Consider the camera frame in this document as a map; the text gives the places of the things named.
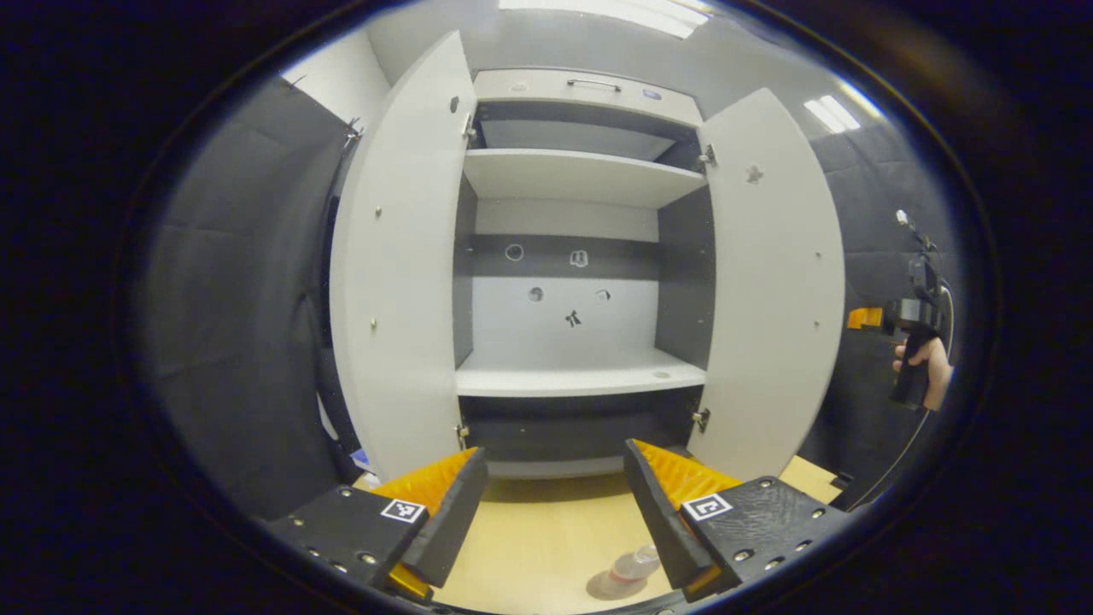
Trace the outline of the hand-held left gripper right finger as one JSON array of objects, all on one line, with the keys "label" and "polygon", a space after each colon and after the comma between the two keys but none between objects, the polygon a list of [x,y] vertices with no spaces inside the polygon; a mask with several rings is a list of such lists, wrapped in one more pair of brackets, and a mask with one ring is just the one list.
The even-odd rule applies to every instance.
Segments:
[{"label": "hand-held left gripper right finger", "polygon": [[850,522],[780,478],[739,482],[637,439],[623,443],[622,460],[669,583],[687,602],[769,577]]}]

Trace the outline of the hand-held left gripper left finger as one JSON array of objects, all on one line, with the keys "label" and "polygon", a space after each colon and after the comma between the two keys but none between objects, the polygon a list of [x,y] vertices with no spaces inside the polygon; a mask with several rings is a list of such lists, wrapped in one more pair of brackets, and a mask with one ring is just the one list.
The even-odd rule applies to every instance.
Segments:
[{"label": "hand-held left gripper left finger", "polygon": [[372,490],[338,485],[268,528],[360,590],[428,603],[447,583],[487,487],[472,447]]}]

